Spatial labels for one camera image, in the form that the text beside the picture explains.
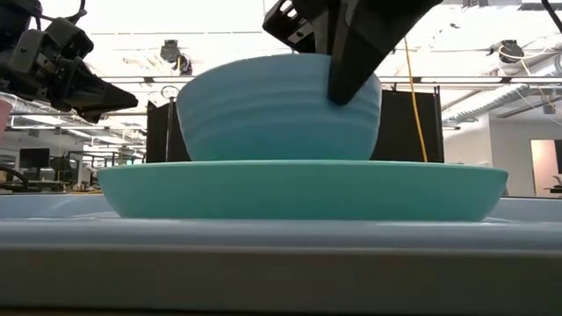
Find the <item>cable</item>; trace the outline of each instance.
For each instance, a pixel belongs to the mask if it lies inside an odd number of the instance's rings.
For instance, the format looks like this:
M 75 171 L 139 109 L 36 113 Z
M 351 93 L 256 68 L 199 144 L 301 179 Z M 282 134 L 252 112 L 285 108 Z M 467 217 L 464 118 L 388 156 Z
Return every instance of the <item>cable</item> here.
M 78 9 L 78 12 L 74 15 L 71 15 L 70 17 L 65 17 L 65 19 L 70 21 L 72 24 L 78 23 L 78 20 L 80 20 L 81 17 L 88 14 L 88 12 L 85 10 L 85 8 L 86 8 L 86 0 L 80 0 L 80 9 Z M 51 17 L 43 15 L 43 14 L 32 14 L 32 17 L 35 18 L 35 25 L 36 25 L 36 27 L 39 31 L 41 31 L 41 19 L 44 19 L 46 21 L 51 21 L 51 22 L 54 21 L 54 18 L 51 18 Z
M 525 69 L 525 71 L 527 72 L 528 76 L 533 76 L 533 74 L 531 74 L 529 67 L 527 66 L 527 63 L 525 63 L 525 61 L 521 61 L 521 64 L 523 65 L 523 68 Z M 546 102 L 548 103 L 548 105 L 550 105 L 552 107 L 552 109 L 554 110 L 554 112 L 558 115 L 560 115 L 560 113 L 558 111 L 556 111 L 556 106 L 554 106 L 554 104 L 551 102 L 551 99 L 549 97 L 546 96 L 546 94 L 544 94 L 543 90 L 541 89 L 541 87 L 537 87 L 538 91 L 541 93 L 541 95 L 543 95 L 544 100 L 546 100 Z
M 500 63 L 498 63 L 497 66 L 498 66 L 498 69 L 501 71 L 501 73 L 502 73 L 504 76 L 507 76 L 506 72 L 503 71 L 503 68 L 501 68 Z M 528 106 L 530 106 L 530 107 L 533 108 L 534 110 L 537 109 L 537 107 L 536 107 L 535 105 L 533 105 L 531 102 L 529 102 L 529 100 L 527 100 L 527 98 L 524 97 L 519 91 L 516 90 L 515 93 L 517 93 L 517 95 L 519 95 L 519 97 L 521 98 L 521 100 L 523 100 L 523 102 L 526 103 Z M 551 117 L 548 117 L 548 116 L 547 116 L 546 118 L 549 119 L 550 121 L 552 121 L 553 123 L 555 123 L 556 125 L 562 126 L 562 123 L 558 122 L 556 119 L 551 118 Z
M 414 76 L 412 75 L 412 64 L 410 62 L 410 53 L 407 48 L 407 40 L 404 37 L 404 46 L 406 47 L 406 63 L 407 63 L 407 73 L 410 79 L 410 90 L 412 91 L 412 106 L 414 107 L 415 123 L 418 127 L 418 135 L 420 136 L 421 152 L 423 153 L 423 162 L 428 162 L 428 153 L 425 150 L 425 141 L 423 140 L 422 124 L 420 123 L 420 116 L 418 115 L 418 104 L 415 101 L 415 91 L 414 91 Z
M 519 56 L 512 56 L 512 55 L 510 55 L 510 54 L 505 54 L 505 53 L 503 53 L 503 48 L 505 48 L 505 46 L 503 46 L 503 45 L 500 46 L 500 48 L 498 48 L 498 53 L 500 53 L 500 54 L 502 54 L 502 55 L 504 55 L 504 56 L 506 56 L 506 57 L 508 57 L 508 58 L 511 58 L 511 59 L 514 59 L 514 60 L 518 60 L 518 61 L 528 60 L 528 59 L 531 59 L 531 58 L 535 58 L 535 57 L 537 57 L 537 56 L 542 56 L 542 55 L 544 55 L 544 54 L 554 54 L 554 53 L 555 53 L 555 52 L 548 52 L 548 53 L 547 53 L 546 51 L 549 50 L 550 48 L 546 47 L 546 48 L 543 49 L 540 53 L 536 53 L 536 54 L 533 54 L 533 55 L 531 55 L 531 56 L 519 57 Z
M 528 75 L 528 76 L 533 76 L 533 74 L 532 74 L 532 73 L 530 72 L 530 70 L 529 70 L 529 66 L 527 66 L 527 63 L 525 62 L 525 59 L 533 58 L 533 57 L 535 57 L 535 56 L 537 56 L 537 55 L 539 55 L 539 54 L 534 54 L 534 55 L 528 56 L 528 57 L 516 57 L 516 56 L 510 56 L 510 55 L 508 55 L 508 54 L 503 53 L 503 52 L 501 51 L 502 48 L 503 48 L 503 46 L 501 46 L 501 47 L 498 49 L 498 53 L 499 53 L 499 54 L 505 55 L 505 56 L 507 56 L 507 57 L 509 57 L 509 58 L 514 58 L 514 59 L 519 60 L 519 61 L 521 62 L 521 65 L 523 66 L 523 69 L 525 69 L 525 72 L 527 73 L 527 75 Z M 501 72 L 502 72 L 504 75 L 506 74 L 506 73 L 503 71 L 503 69 L 501 68 L 500 64 L 498 64 L 498 69 L 501 70 Z M 544 97 L 544 100 L 552 107 L 552 109 L 554 110 L 554 112 L 555 112 L 557 115 L 560 115 L 560 113 L 559 113 L 558 111 L 556 111 L 556 107 L 554 106 L 554 104 L 552 103 L 552 101 L 550 100 L 550 98 L 546 96 L 546 94 L 544 93 L 544 91 L 543 91 L 540 87 L 537 87 L 537 88 L 538 88 L 538 91 L 541 93 L 541 95 Z
M 556 15 L 556 12 L 554 11 L 554 9 L 552 9 L 551 3 L 549 3 L 548 0 L 541 0 L 541 3 L 543 4 L 544 9 L 551 16 L 551 19 L 552 19 L 552 21 L 554 21 L 554 24 L 556 25 L 558 30 L 560 32 L 562 32 L 562 22 L 560 21 L 560 18 L 558 17 L 558 15 Z

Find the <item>computer monitor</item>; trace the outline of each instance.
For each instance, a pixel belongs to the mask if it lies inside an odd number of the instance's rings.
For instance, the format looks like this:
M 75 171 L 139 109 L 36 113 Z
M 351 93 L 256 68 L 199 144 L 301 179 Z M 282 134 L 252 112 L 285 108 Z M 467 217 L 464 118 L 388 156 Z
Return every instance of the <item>computer monitor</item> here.
M 19 149 L 19 167 L 30 168 L 48 168 L 50 159 L 49 148 L 22 148 Z

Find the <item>yellow cable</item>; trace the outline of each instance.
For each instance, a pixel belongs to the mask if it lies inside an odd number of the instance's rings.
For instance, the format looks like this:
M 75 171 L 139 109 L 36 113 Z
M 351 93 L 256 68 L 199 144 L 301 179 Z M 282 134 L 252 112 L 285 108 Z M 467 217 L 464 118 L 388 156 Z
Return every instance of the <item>yellow cable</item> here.
M 101 190 L 94 190 L 94 191 L 88 191 L 88 192 L 71 192 L 70 194 L 74 194 L 74 195 L 88 195 L 88 194 L 104 194 Z
M 414 91 L 414 76 L 412 75 L 412 64 L 410 62 L 410 53 L 407 48 L 407 40 L 404 38 L 404 45 L 406 46 L 406 62 L 407 62 L 407 73 L 410 78 L 410 90 L 412 91 L 412 106 L 414 107 L 415 123 L 418 127 L 418 134 L 420 136 L 421 152 L 423 153 L 423 162 L 428 162 L 428 153 L 425 150 L 425 141 L 423 140 L 422 124 L 420 123 L 420 116 L 418 115 L 418 104 L 415 102 L 415 91 Z

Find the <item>ceiling light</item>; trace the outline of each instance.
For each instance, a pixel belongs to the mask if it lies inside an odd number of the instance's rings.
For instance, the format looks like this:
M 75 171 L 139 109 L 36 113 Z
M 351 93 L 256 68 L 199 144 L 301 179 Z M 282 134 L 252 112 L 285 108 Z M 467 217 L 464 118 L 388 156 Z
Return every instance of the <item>ceiling light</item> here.
M 562 83 L 560 77 L 513 77 L 511 83 Z
M 105 141 L 112 144 L 127 144 L 128 141 L 122 140 L 121 138 L 112 137 L 112 136 L 96 136 L 97 140 Z
M 123 148 L 124 145 L 98 145 L 96 148 Z
M 45 129 L 54 130 L 54 126 L 10 126 L 11 129 L 32 130 L 32 129 Z
M 117 148 L 107 148 L 107 147 L 98 147 L 98 146 L 90 146 L 90 145 L 84 145 L 83 151 L 100 152 L 100 153 L 118 153 L 119 152 L 119 150 Z
M 500 83 L 501 77 L 423 77 L 422 83 Z
M 188 83 L 194 78 L 194 76 L 182 75 L 176 77 L 153 77 L 152 80 L 155 83 Z
M 409 83 L 410 78 L 404 76 L 381 76 L 378 78 L 381 83 Z
M 145 129 L 146 127 L 142 127 L 142 126 L 109 126 L 109 129 L 113 130 L 113 131 L 141 131 L 143 129 Z
M 143 77 L 102 77 L 107 83 L 145 83 Z
M 80 132 L 80 131 L 75 131 L 75 130 L 68 130 L 69 133 L 72 133 L 76 136 L 80 136 L 80 137 L 84 137 L 84 138 L 91 138 L 91 135 L 88 135 L 87 133 L 84 132 Z
M 55 118 L 52 116 L 47 116 L 47 115 L 24 115 L 22 116 L 22 118 L 34 120 L 36 122 L 41 122 L 44 124 L 51 124 L 51 125 L 60 125 L 66 123 L 62 119 Z
M 68 130 L 102 130 L 105 129 L 103 126 L 61 126 L 61 129 Z

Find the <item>ceiling duct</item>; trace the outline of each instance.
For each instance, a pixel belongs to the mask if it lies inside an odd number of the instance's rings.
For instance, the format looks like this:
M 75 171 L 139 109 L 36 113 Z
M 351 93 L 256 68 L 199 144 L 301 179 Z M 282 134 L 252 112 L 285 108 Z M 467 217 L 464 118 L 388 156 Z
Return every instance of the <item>ceiling duct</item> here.
M 552 58 L 539 62 L 533 67 L 533 75 L 538 77 L 561 76 L 561 54 L 558 53 Z M 532 88 L 526 83 L 514 83 L 502 86 L 496 90 L 480 92 L 443 111 L 442 120 L 444 124 L 453 122 L 456 124 L 467 119 L 474 119 L 479 115 L 517 101 L 521 97 L 526 97 L 531 92 Z
M 90 123 L 84 123 L 82 121 L 76 121 L 73 120 L 69 117 L 56 117 L 56 114 L 58 112 L 56 111 L 48 111 L 48 110 L 43 110 L 37 106 L 34 105 L 30 105 L 28 104 L 25 100 L 20 99 L 19 97 L 15 97 L 9 100 L 10 103 L 12 103 L 12 111 L 14 112 L 23 112 L 23 113 L 29 113 L 28 117 L 32 117 L 34 113 L 40 113 L 43 114 L 41 117 L 44 119 L 47 118 L 54 118 L 56 120 L 60 120 L 60 121 L 64 121 L 64 125 L 65 126 L 84 126 L 84 125 L 91 125 Z M 53 114 L 53 116 L 48 116 L 48 115 L 44 115 L 45 113 L 51 113 Z M 16 125 L 18 126 L 36 126 L 38 124 L 39 121 L 36 121 L 34 119 L 29 119 L 26 116 L 23 117 L 16 117 L 14 118 L 14 121 L 17 123 Z M 46 124 L 46 125 L 55 125 L 55 124 L 49 124 L 47 122 L 41 122 L 41 124 Z M 98 137 L 107 137 L 107 136 L 113 136 L 116 138 L 120 138 L 123 139 L 124 134 L 121 132 L 115 132 L 115 131 L 106 131 L 106 130 L 80 130 L 80 133 L 82 134 L 88 134 L 90 137 L 92 138 L 98 138 Z M 132 143 L 138 143 L 140 142 L 138 139 L 133 139 L 131 137 L 128 137 L 125 135 L 124 140 L 132 142 Z

